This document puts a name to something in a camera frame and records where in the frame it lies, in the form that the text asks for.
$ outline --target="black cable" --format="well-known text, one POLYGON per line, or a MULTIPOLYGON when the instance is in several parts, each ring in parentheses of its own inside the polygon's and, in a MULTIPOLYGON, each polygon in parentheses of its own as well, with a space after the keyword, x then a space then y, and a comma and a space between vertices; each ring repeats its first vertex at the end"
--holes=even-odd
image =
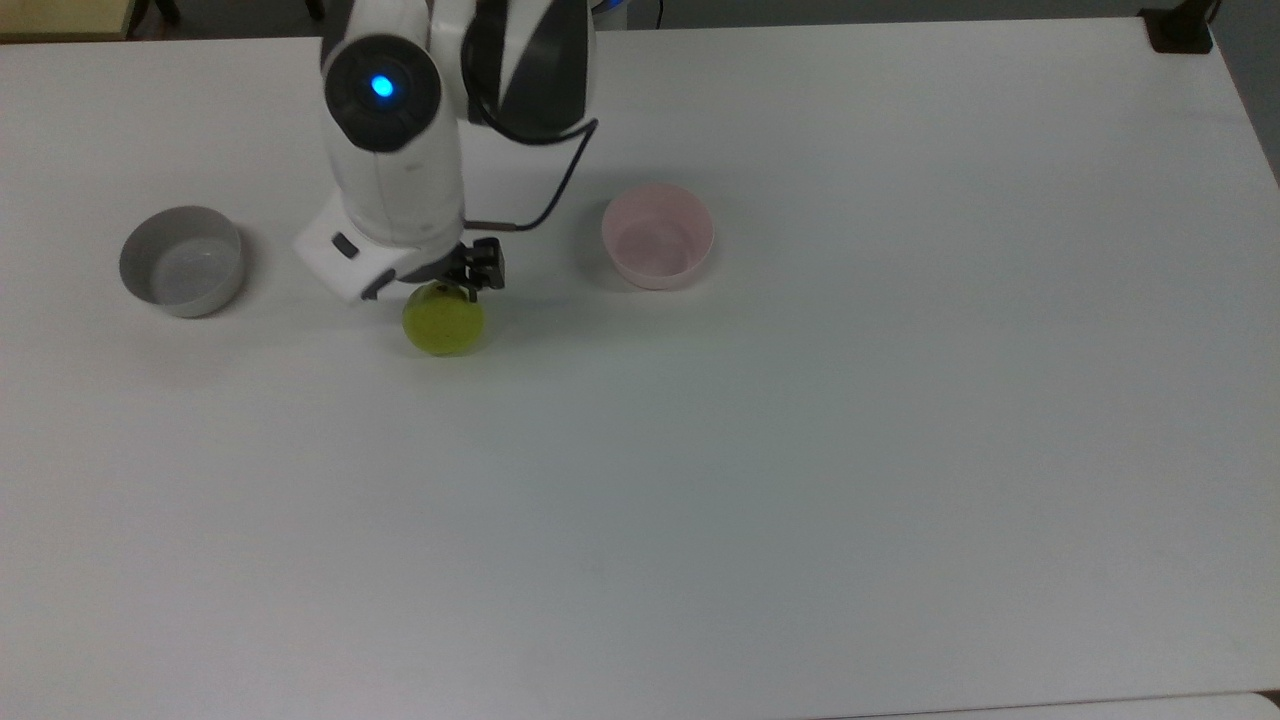
POLYGON ((557 137, 525 137, 520 133, 506 127, 498 118, 495 118, 489 108, 485 108, 484 99, 479 92, 475 91, 475 77, 471 74, 471 28, 467 28, 466 35, 462 36, 462 87, 466 88, 467 97, 475 100, 476 111, 480 113, 480 118, 492 127, 498 135, 506 137, 512 142, 518 142, 521 145, 531 146, 547 146, 547 145, 559 145, 561 142, 573 140, 575 137, 581 137, 582 142, 579 143, 577 151, 573 152, 573 159, 570 160, 568 168, 564 170, 564 177, 561 178, 559 186, 556 188, 556 195, 552 195, 550 202, 547 204, 547 209, 543 210, 541 215, 531 223, 517 224, 517 223, 498 223, 490 220, 463 220, 462 227, 474 231, 489 231, 489 232, 525 232, 536 228, 543 224, 543 222, 550 217, 552 211, 556 210, 556 205, 559 202, 562 195, 564 195, 564 188, 568 187, 570 178, 573 177, 573 170, 577 168, 577 161, 582 159, 582 152, 586 151, 586 143, 591 142, 591 136, 595 135, 595 128, 599 127, 600 120, 591 118, 586 124, 563 133, 557 137))

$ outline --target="bowl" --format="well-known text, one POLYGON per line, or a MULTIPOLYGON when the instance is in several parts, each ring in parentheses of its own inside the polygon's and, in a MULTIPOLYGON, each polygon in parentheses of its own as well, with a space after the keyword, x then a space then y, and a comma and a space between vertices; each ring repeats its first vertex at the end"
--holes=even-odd
POLYGON ((627 282, 671 290, 691 282, 712 250, 712 215, 692 192, 653 183, 627 190, 604 210, 604 249, 627 282))
POLYGON ((216 210, 170 208, 124 241, 120 281, 134 297, 170 315, 207 315, 227 305, 244 281, 241 236, 216 210))

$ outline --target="floor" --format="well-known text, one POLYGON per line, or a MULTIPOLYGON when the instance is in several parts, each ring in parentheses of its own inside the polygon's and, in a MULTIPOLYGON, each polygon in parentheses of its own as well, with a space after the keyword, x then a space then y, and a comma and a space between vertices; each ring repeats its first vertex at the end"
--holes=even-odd
MULTIPOLYGON (((182 23, 165 27, 152 6, 142 38, 282 37, 339 35, 352 0, 325 0, 316 22, 303 0, 177 0, 182 23)), ((1133 17, 1174 0, 662 0, 664 28, 974 20, 1062 17, 1133 17)), ((658 0, 632 0, 632 29, 652 28, 658 0)), ((1213 32, 1253 127, 1280 177, 1280 1, 1225 0, 1213 32)))

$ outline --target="blue light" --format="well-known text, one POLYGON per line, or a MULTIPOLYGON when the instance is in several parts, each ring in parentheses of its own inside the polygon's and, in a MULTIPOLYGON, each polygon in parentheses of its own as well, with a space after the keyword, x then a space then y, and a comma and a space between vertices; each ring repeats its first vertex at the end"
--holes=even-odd
POLYGON ((396 86, 387 76, 374 76, 369 81, 369 87, 374 88, 374 94, 379 97, 390 97, 396 92, 396 86))

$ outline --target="pink bowl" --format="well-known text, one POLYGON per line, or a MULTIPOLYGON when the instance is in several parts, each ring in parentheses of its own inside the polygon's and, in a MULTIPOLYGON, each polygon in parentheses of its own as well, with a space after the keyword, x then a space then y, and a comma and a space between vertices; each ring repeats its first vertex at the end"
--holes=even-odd
POLYGON ((618 273, 645 290, 691 281, 716 240, 707 206, 687 190, 663 183, 614 197, 600 229, 618 273))

